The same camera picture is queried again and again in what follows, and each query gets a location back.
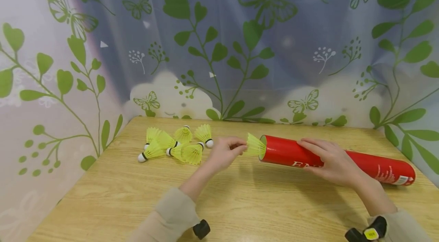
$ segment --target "hand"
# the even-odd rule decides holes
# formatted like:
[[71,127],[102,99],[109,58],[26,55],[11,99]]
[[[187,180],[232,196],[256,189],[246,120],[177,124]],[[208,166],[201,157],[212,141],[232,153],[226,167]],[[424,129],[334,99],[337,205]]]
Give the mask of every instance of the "hand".
[[214,140],[213,148],[203,166],[213,173],[228,168],[235,158],[247,149],[247,142],[238,137],[220,137]]
[[324,166],[305,167],[304,170],[335,183],[355,189],[372,179],[363,172],[349,155],[337,144],[312,138],[303,138],[297,144],[318,155]]

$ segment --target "right hand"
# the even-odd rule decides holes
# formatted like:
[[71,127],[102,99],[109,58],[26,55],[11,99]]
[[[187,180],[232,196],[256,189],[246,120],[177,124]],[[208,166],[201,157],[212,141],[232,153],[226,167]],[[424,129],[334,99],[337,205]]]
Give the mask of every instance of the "right hand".
[[335,183],[355,188],[372,179],[361,170],[338,144],[312,138],[303,138],[297,144],[318,155],[323,167],[305,167],[304,170]]

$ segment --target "yellow sticker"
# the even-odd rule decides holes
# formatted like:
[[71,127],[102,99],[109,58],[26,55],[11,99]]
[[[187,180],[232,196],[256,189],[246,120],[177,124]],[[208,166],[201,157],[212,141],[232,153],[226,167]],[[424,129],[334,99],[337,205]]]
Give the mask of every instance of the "yellow sticker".
[[374,228],[364,230],[363,234],[366,236],[367,240],[370,241],[377,240],[380,237]]

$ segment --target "table surface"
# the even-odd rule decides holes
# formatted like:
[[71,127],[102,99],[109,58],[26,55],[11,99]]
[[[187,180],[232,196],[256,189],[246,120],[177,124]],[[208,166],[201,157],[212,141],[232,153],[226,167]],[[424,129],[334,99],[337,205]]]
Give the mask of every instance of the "table surface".
[[[196,169],[173,158],[139,163],[147,127],[173,133],[183,125],[206,121],[135,117],[105,153],[43,220],[30,242],[125,241],[160,197]],[[209,122],[213,137],[247,133],[283,138],[322,138],[345,149],[407,159],[376,130]],[[208,151],[203,154],[203,161]],[[439,241],[439,190],[416,169],[409,187],[385,185],[400,208],[409,211]],[[197,202],[197,213],[211,227],[207,241],[345,241],[352,227],[366,227],[367,211],[355,193],[300,168],[239,157],[215,176]],[[198,241],[187,231],[179,241]]]

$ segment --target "shuttlecock tube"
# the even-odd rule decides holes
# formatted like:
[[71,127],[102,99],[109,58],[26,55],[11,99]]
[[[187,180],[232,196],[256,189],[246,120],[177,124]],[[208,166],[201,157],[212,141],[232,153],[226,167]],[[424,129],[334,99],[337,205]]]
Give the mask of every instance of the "shuttlecock tube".
[[[299,146],[294,140],[269,135],[263,135],[260,140],[266,145],[265,154],[259,157],[263,162],[301,168],[324,165],[320,157]],[[379,182],[409,186],[416,179],[413,167],[405,161],[360,152],[346,153],[361,170]]]

